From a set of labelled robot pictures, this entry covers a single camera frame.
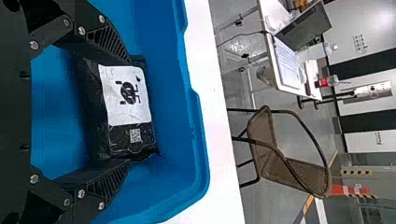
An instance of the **brown mesh chair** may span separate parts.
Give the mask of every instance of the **brown mesh chair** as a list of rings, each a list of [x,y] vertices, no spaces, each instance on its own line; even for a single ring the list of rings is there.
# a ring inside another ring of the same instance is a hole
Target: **brown mesh chair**
[[[330,195],[332,177],[329,165],[326,162],[323,151],[318,141],[309,131],[300,117],[289,110],[271,110],[263,106],[260,110],[253,109],[227,109],[228,111],[255,113],[248,121],[247,127],[234,141],[249,143],[252,160],[245,161],[237,167],[242,167],[254,162],[257,177],[240,185],[240,188],[250,186],[260,181],[260,178],[269,179],[301,191],[310,193],[318,198],[326,198]],[[277,147],[272,114],[289,114],[297,118],[309,137],[312,139],[323,161],[324,167],[305,161],[297,161],[287,158]]]

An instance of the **white label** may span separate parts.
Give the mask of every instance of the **white label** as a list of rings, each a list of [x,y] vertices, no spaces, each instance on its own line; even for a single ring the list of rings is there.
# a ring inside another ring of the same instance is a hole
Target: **white label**
[[[99,64],[99,74],[110,126],[151,122],[146,80],[141,68]]]
[[[142,142],[142,135],[140,134],[140,129],[131,129],[129,131],[129,136],[131,138],[131,143]]]

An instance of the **gray floor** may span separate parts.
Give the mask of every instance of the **gray floor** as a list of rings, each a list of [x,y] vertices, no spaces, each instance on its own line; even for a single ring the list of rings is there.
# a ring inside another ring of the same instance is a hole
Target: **gray floor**
[[[210,0],[212,19],[214,26],[219,25],[233,14],[240,13],[255,6],[256,0]],[[230,38],[238,33],[248,33],[260,29],[258,15],[252,15],[246,19],[241,28],[231,28],[226,32],[223,39]],[[257,55],[265,50],[261,36],[237,38],[225,45],[225,49],[232,53],[229,59],[222,60],[222,69],[233,67],[239,60],[235,55],[249,53]],[[263,84],[254,76],[255,68],[249,69],[253,90],[263,87]],[[251,108],[252,104],[248,97],[247,73],[231,72],[222,76],[224,94],[228,107]],[[257,107],[269,105],[273,109],[288,109],[297,112],[306,122],[322,146],[326,158],[329,160],[333,153],[341,146],[341,137],[334,134],[332,117],[335,117],[334,105],[322,105],[319,111],[313,105],[307,105],[306,109],[300,110],[296,103],[296,96],[274,89],[260,91],[255,94],[254,100]],[[246,127],[249,116],[244,113],[229,113],[229,121],[232,134],[238,134]],[[280,148],[288,157],[298,160],[310,161],[320,164],[320,158],[312,142],[306,135],[300,124],[289,116],[275,115],[276,138]],[[248,145],[234,143],[236,163],[251,158]],[[246,166],[238,170],[239,181],[243,182],[254,178],[254,168]],[[247,224],[256,223],[292,223],[307,198],[307,194],[295,189],[278,185],[267,180],[262,180],[255,186],[241,190],[242,201]]]

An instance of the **white table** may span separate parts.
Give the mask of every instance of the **white table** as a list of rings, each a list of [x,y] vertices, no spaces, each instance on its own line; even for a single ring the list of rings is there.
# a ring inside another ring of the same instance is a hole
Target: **white table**
[[[278,27],[283,27],[290,20],[289,12],[277,0],[257,0],[259,6],[259,15],[261,19],[262,29],[271,33]],[[300,62],[305,70],[307,83],[311,94],[307,94],[304,87],[294,89],[282,84],[280,73],[278,71],[277,60],[275,56],[274,42],[271,34],[265,34],[265,46],[267,47],[268,58],[270,64],[273,64],[273,72],[271,79],[274,81],[275,88],[279,91],[285,91],[296,95],[308,97],[315,100],[322,100],[319,88],[315,88],[314,77],[318,74],[318,64],[316,61]]]
[[[245,223],[209,3],[185,0],[185,6],[187,61],[201,99],[210,185],[202,200],[167,223]]]
[[[279,27],[283,27],[287,24],[287,22],[291,19],[291,15],[289,12],[278,2],[278,0],[257,0],[258,5],[250,8],[246,12],[242,12],[239,15],[235,15],[231,17],[229,20],[224,22],[215,28],[216,35],[219,35],[220,32],[232,25],[236,21],[241,21],[241,18],[245,18],[248,15],[251,15],[255,11],[259,11],[260,21],[262,24],[262,29],[270,34],[265,34],[265,46],[267,47],[267,52],[264,52],[261,55],[255,56],[251,58],[248,62],[241,61],[237,64],[237,67],[231,68],[229,70],[224,71],[224,74],[232,72],[235,69],[243,66],[251,66],[257,65],[259,63],[255,63],[258,60],[269,60],[272,65],[272,73],[269,76],[269,79],[273,80],[274,88],[279,91],[289,92],[295,95],[300,95],[303,97],[322,100],[322,96],[320,93],[320,89],[315,88],[315,80],[314,77],[318,74],[318,64],[316,61],[307,61],[300,62],[302,67],[305,69],[305,73],[307,76],[307,82],[309,83],[309,90],[311,94],[307,94],[305,87],[302,86],[300,89],[294,89],[292,87],[286,86],[282,84],[280,79],[280,74],[277,67],[277,60],[274,51],[274,43],[272,41],[271,32],[275,32]]]

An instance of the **chair backrest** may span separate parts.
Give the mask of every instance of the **chair backrest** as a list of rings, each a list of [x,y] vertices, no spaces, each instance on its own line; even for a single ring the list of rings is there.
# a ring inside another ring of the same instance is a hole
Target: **chair backrest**
[[[271,109],[263,106],[248,122],[247,136],[257,175],[316,197],[329,196],[332,185],[328,168],[289,159],[277,147]]]

